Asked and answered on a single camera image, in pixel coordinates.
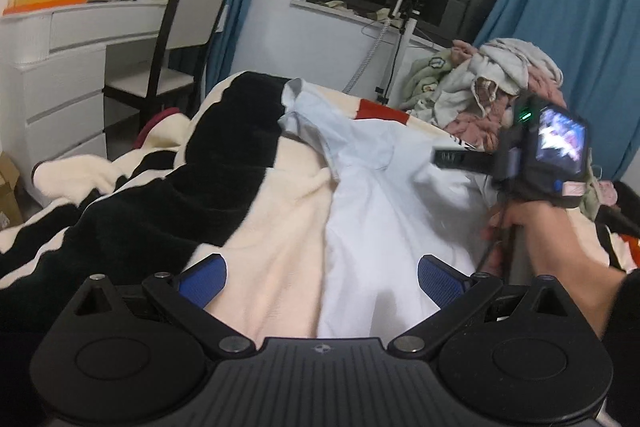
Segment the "person's right hand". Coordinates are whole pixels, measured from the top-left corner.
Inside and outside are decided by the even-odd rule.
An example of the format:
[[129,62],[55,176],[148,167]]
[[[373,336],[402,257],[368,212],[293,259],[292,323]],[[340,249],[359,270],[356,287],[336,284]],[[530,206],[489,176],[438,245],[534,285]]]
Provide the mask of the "person's right hand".
[[525,250],[536,275],[558,279],[585,257],[567,211],[548,202],[509,202],[489,218],[483,237],[498,239],[512,227],[524,233]]

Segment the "person's right forearm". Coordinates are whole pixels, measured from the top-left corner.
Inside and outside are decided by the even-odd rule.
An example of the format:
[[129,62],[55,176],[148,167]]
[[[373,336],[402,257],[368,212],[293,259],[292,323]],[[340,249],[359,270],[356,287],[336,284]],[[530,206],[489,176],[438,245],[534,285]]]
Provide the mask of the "person's right forearm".
[[537,275],[555,277],[601,340],[616,331],[639,336],[639,294],[625,274],[591,259],[573,230],[526,233]]

